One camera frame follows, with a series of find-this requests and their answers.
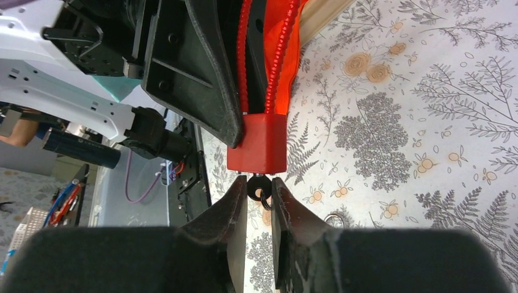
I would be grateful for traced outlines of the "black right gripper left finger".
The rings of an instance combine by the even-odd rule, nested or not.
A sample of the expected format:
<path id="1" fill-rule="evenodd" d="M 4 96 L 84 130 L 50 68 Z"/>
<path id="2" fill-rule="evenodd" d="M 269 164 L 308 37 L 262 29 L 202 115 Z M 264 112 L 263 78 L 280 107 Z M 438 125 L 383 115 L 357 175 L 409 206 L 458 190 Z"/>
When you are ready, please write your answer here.
<path id="1" fill-rule="evenodd" d="M 181 227 L 47 228 L 10 259 L 2 292 L 242 292 L 247 178 Z"/>

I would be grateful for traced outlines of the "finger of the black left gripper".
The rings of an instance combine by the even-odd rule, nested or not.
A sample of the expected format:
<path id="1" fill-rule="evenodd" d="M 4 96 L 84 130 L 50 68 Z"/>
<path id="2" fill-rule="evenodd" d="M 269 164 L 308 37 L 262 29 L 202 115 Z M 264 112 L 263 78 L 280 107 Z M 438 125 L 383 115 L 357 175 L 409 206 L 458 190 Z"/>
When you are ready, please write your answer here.
<path id="1" fill-rule="evenodd" d="M 268 79 L 264 64 L 263 26 L 266 0 L 253 0 L 249 13 L 246 43 L 248 114 L 264 112 Z"/>

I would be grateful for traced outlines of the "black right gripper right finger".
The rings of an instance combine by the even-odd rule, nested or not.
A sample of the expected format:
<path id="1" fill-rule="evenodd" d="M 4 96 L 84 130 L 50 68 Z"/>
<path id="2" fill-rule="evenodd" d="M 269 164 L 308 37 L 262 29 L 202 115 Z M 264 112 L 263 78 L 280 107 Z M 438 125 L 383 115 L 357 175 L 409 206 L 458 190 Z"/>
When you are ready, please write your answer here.
<path id="1" fill-rule="evenodd" d="M 338 229 L 272 180 L 280 292 L 508 292 L 489 252 L 459 230 Z"/>

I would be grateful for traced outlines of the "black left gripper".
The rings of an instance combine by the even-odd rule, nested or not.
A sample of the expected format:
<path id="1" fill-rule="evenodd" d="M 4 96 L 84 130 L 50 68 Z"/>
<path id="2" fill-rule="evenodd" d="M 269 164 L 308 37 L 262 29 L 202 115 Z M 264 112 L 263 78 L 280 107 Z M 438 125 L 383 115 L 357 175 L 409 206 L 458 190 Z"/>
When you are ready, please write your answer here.
<path id="1" fill-rule="evenodd" d="M 153 101 L 235 148 L 243 120 L 217 4 L 64 1 L 42 37 L 86 75 L 143 78 Z"/>

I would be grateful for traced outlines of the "short shackle brass padlock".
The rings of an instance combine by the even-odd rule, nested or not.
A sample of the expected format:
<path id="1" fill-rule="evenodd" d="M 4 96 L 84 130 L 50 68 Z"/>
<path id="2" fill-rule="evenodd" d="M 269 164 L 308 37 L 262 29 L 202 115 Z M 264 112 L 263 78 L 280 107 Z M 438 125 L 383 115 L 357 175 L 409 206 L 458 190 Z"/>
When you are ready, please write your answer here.
<path id="1" fill-rule="evenodd" d="M 324 221 L 333 228 L 343 229 L 345 227 L 345 221 L 340 214 L 330 213 L 325 216 Z"/>

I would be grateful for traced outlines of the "black head cable lock key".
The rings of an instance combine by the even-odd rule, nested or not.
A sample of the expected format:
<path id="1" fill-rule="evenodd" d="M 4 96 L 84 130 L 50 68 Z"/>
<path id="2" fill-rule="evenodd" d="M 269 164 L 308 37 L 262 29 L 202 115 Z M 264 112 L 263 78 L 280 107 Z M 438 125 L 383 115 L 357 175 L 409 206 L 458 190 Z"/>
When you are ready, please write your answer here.
<path id="1" fill-rule="evenodd" d="M 268 200 L 272 196 L 272 181 L 263 174 L 254 173 L 247 182 L 247 195 L 253 201 L 260 202 L 262 207 L 271 211 Z"/>

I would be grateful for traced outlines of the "red cable lock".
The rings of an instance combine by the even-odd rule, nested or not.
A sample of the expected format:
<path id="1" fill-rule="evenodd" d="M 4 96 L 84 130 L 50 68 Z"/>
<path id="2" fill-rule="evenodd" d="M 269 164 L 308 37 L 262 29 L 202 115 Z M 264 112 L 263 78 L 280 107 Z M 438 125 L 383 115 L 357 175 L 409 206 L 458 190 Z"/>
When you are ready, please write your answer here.
<path id="1" fill-rule="evenodd" d="M 244 122 L 244 135 L 238 146 L 227 149 L 227 167 L 230 170 L 247 173 L 283 173 L 287 170 L 287 114 L 267 114 L 265 103 L 263 113 L 248 114 L 246 41 L 251 4 L 252 1 L 243 1 L 241 5 L 236 39 L 238 94 L 240 113 Z M 281 38 L 278 41 L 275 65 L 282 64 L 285 50 L 286 41 Z M 276 93 L 277 75 L 278 72 L 273 69 L 271 80 L 268 80 L 266 95 Z"/>

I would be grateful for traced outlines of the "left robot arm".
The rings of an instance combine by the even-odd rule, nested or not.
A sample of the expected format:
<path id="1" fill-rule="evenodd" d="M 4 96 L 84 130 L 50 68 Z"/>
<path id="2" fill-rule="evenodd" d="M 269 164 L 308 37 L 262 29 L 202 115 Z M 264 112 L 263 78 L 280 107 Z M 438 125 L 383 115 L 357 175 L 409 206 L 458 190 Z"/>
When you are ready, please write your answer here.
<path id="1" fill-rule="evenodd" d="M 146 159 L 199 155 L 193 131 L 166 128 L 152 108 L 122 103 L 137 86 L 230 147 L 243 137 L 237 33 L 241 1 L 2 1 L 1 134 L 17 120 L 49 123 L 43 147 L 114 168 L 119 151 Z"/>

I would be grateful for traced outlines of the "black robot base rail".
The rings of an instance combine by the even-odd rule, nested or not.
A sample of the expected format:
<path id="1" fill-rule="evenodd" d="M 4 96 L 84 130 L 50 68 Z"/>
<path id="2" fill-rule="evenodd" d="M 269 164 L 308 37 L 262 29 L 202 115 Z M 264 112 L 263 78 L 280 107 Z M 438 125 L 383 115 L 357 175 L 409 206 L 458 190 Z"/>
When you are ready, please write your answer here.
<path id="1" fill-rule="evenodd" d="M 184 118 L 174 132 L 189 139 L 192 145 L 182 162 L 172 162 L 167 168 L 169 225 L 182 226 L 211 206 L 211 194 L 200 128 Z"/>

